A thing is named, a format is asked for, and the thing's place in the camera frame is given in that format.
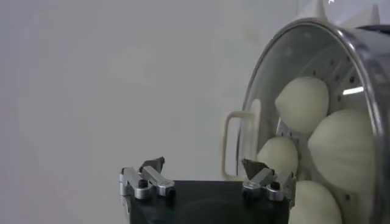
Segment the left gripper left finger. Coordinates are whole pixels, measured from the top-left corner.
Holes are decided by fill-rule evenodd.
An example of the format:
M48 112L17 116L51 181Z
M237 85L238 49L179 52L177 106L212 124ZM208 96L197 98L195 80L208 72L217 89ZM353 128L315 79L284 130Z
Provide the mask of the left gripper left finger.
M122 168L119 173L120 196L147 200L151 198L154 190L162 197L175 194L175 182L161 174L164 164L165 158L159 157L145 161L138 169Z

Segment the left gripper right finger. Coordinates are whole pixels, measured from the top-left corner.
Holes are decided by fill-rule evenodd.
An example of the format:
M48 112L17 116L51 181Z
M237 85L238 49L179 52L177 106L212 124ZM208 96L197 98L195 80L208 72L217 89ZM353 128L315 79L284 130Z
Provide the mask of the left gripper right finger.
M295 177L292 172L277 174L265 163L242 159L248 180L243 181L243 197L256 200L265 197L269 201L295 201Z

